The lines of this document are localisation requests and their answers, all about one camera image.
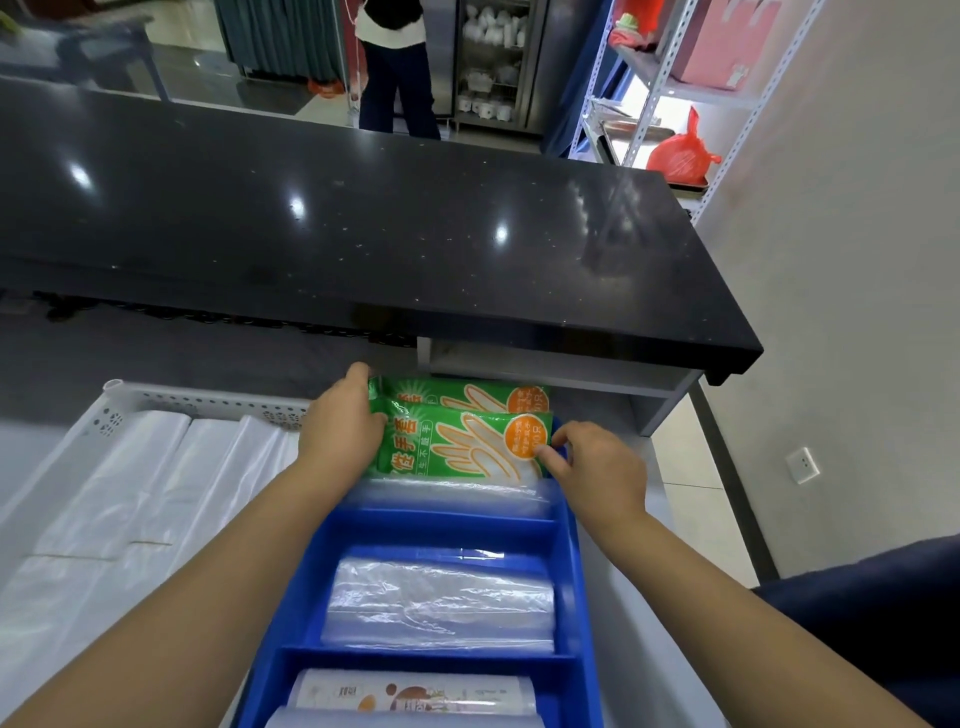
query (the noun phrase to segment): orange bag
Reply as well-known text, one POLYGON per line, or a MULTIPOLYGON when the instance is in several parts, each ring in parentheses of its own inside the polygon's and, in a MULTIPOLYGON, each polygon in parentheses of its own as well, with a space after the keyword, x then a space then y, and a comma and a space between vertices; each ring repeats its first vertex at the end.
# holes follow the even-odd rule
POLYGON ((703 184, 710 163, 719 164, 723 158, 707 151, 704 140, 697 136, 699 122, 700 114, 690 107, 686 133, 675 134, 658 144, 650 153, 647 169, 662 172, 668 182, 675 184, 703 184))

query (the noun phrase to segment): pink box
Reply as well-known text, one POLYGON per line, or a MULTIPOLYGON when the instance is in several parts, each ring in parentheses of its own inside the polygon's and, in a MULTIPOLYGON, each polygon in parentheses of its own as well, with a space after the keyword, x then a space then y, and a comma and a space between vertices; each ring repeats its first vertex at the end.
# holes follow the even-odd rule
POLYGON ((780 0, 700 0, 670 75, 685 84, 738 90, 763 51, 780 0))

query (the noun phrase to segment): counter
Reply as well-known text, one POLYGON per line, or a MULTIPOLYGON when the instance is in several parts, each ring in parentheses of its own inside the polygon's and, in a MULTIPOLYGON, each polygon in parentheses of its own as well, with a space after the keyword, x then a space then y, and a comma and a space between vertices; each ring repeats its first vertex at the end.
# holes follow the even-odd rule
POLYGON ((657 174, 69 86, 0 100, 3 287, 411 337, 431 372, 647 398, 647 434, 762 352, 657 174))

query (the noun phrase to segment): label on roll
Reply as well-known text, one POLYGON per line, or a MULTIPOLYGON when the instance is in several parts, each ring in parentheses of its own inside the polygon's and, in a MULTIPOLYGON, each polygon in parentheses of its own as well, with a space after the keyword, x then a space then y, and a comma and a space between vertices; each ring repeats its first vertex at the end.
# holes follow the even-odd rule
POLYGON ((503 716, 537 712, 528 678, 340 669, 304 670, 287 704, 322 710, 503 716))

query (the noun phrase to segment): orange circle label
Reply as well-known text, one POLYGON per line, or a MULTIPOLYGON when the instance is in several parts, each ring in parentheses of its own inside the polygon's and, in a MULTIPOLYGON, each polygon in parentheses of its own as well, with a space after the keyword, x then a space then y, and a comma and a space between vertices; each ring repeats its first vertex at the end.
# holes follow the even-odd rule
POLYGON ((549 412, 550 399, 539 387, 517 387, 507 398, 508 412, 549 412))
POLYGON ((520 415, 510 420, 503 440, 514 455, 530 460, 534 456, 534 448, 546 445, 546 427, 533 415, 520 415))

